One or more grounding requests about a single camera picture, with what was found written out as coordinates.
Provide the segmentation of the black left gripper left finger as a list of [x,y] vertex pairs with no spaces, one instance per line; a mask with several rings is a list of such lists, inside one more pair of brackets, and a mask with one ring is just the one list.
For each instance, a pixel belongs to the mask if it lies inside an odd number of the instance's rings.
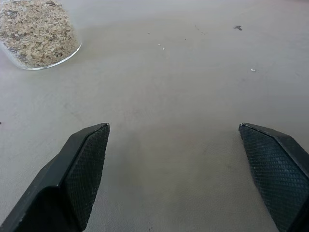
[[72,134],[35,176],[0,232],[84,232],[101,183],[110,125]]

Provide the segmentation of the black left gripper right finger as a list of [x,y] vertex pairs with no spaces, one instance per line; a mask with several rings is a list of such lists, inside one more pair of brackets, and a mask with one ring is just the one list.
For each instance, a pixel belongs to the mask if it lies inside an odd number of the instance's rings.
[[309,232],[309,153],[291,136],[242,123],[251,174],[279,232]]

